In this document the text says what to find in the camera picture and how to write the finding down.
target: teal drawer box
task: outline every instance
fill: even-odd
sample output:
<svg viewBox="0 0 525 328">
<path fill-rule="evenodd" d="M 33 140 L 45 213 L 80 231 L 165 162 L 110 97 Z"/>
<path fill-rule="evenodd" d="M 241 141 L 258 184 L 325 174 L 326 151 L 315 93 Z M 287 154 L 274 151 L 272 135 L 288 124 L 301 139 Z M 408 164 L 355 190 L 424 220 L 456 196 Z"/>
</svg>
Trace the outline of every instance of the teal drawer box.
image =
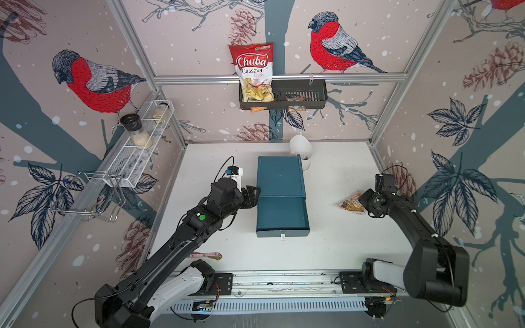
<svg viewBox="0 0 525 328">
<path fill-rule="evenodd" d="M 257 187 L 257 237 L 304 237 L 310 233 L 301 159 L 260 156 Z"/>
</svg>

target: pine cone illustration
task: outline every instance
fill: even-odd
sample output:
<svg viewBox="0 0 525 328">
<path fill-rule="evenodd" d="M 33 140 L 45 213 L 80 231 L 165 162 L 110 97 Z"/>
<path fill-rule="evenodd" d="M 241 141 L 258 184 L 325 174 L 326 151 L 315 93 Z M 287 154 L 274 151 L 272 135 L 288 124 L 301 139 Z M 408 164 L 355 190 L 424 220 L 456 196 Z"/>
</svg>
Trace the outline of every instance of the pine cone illustration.
<svg viewBox="0 0 525 328">
<path fill-rule="evenodd" d="M 260 141 L 270 140 L 270 127 L 263 123 L 255 123 L 248 127 L 243 125 L 239 134 L 235 135 L 239 141 Z"/>
<path fill-rule="evenodd" d="M 247 46 L 255 35 L 255 17 L 246 9 L 237 9 L 230 21 L 230 35 L 228 40 L 235 46 Z"/>
<path fill-rule="evenodd" d="M 470 75 L 463 78 L 463 89 L 472 87 L 473 91 L 478 91 L 485 86 L 491 89 L 494 84 L 505 84 L 523 67 L 523 47 L 509 42 L 491 51 L 487 59 L 472 68 Z"/>
<path fill-rule="evenodd" d="M 7 25 L 5 34 L 0 36 L 12 42 L 28 44 L 31 38 L 38 33 L 45 35 L 46 22 L 42 20 L 41 14 L 47 12 L 32 0 L 2 0 L 0 1 L 0 25 L 2 25 L 11 13 L 18 14 L 18 18 Z"/>
<path fill-rule="evenodd" d="M 123 252 L 116 258 L 116 262 L 119 262 L 118 269 L 124 270 L 120 276 L 121 281 L 138 269 L 149 235 L 149 228 L 139 221 L 133 221 L 124 232 L 124 243 L 121 247 Z"/>
<path fill-rule="evenodd" d="M 393 176 L 395 176 L 395 186 L 397 187 L 399 192 L 407 197 L 410 197 L 417 190 L 414 176 L 412 175 L 412 173 L 408 172 L 408 170 L 404 168 L 403 162 L 397 165 L 399 166 L 393 166 L 389 168 L 387 172 L 388 174 L 392 174 Z"/>
</svg>

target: white wire shelf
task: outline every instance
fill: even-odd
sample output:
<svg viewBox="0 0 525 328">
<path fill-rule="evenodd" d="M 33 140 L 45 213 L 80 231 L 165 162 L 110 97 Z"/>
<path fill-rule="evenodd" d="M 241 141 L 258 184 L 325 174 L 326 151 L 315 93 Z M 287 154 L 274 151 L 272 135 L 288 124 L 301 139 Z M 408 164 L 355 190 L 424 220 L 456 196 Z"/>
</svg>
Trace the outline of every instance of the white wire shelf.
<svg viewBox="0 0 525 328">
<path fill-rule="evenodd" d="M 168 104 L 161 116 L 165 123 L 161 123 L 161 120 L 153 118 L 153 112 L 155 111 L 155 108 L 162 102 Z M 157 143 L 159 142 L 164 129 L 167 128 L 172 115 L 173 104 L 171 101 L 154 100 L 150 103 L 148 109 L 146 109 L 146 112 L 141 117 L 141 121 L 142 127 L 150 135 L 149 140 L 151 140 L 152 145 L 147 149 L 144 149 L 142 146 L 135 146 L 131 137 L 129 136 L 128 140 L 120 149 L 119 153 L 107 170 L 108 174 L 122 177 L 120 180 L 120 187 L 135 188 L 137 182 L 140 179 L 140 176 L 142 175 L 142 172 L 144 172 L 144 169 L 150 160 L 151 154 L 157 147 Z M 109 186 L 112 186 L 111 181 L 104 181 Z"/>
</svg>

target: metal wire rack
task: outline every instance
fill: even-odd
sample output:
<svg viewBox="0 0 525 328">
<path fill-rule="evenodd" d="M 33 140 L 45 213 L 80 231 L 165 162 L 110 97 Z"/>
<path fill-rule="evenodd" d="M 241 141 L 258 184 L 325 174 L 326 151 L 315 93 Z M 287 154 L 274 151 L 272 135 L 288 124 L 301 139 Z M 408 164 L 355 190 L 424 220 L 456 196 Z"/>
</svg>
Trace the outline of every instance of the metal wire rack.
<svg viewBox="0 0 525 328">
<path fill-rule="evenodd" d="M 168 106 L 164 109 L 160 119 L 154 119 L 153 113 L 156 107 L 161 103 L 167 103 Z M 146 144 L 149 144 L 151 141 L 152 145 L 147 149 L 144 146 L 136 146 L 131 137 L 128 137 L 125 145 L 120 149 L 119 153 L 106 171 L 108 175 L 121 177 L 119 182 L 120 187 L 136 187 L 137 182 L 146 168 L 151 154 L 157 147 L 157 143 L 159 142 L 164 129 L 167 128 L 172 115 L 173 104 L 171 101 L 154 100 L 150 103 L 148 109 L 146 109 L 142 116 L 141 121 L 142 127 L 150 135 Z M 104 179 L 104 181 L 111 186 L 111 181 L 109 179 Z"/>
<path fill-rule="evenodd" d="M 96 210 L 96 203 L 93 205 L 93 207 L 90 210 L 68 210 L 65 208 L 60 208 L 64 204 L 59 204 L 58 202 L 55 202 L 54 206 L 48 207 L 48 210 L 53 212 L 59 212 L 60 214 L 77 214 L 77 215 L 84 215 L 84 221 L 90 221 L 94 219 L 95 217 L 98 217 L 106 222 L 115 223 L 117 221 L 117 218 L 119 217 L 119 212 L 122 206 L 126 203 L 126 198 L 124 197 L 124 194 L 122 193 L 122 188 L 120 186 L 120 182 L 122 181 L 122 176 L 119 175 L 111 175 L 107 174 L 106 172 L 78 172 L 75 178 L 72 180 L 73 182 L 79 179 L 80 175 L 84 175 L 86 177 L 86 180 L 90 181 L 92 179 L 101 179 L 104 180 L 106 183 L 109 182 L 109 186 L 112 188 L 112 191 L 109 195 L 109 199 L 114 199 L 116 202 L 116 205 L 113 207 L 113 210 L 111 211 L 111 214 L 108 217 L 102 215 L 101 210 Z M 69 186 L 64 190 L 64 193 L 68 192 L 70 190 L 72 184 L 69 184 Z"/>
</svg>

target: box lid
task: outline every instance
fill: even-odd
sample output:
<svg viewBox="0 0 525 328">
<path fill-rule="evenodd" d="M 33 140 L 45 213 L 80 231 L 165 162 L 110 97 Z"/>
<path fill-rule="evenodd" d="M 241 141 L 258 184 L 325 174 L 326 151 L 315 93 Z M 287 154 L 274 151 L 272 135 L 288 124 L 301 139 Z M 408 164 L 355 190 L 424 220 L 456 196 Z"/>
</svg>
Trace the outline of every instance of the box lid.
<svg viewBox="0 0 525 328">
<path fill-rule="evenodd" d="M 298 156 L 259 156 L 257 187 L 261 197 L 306 198 L 301 158 Z"/>
</svg>

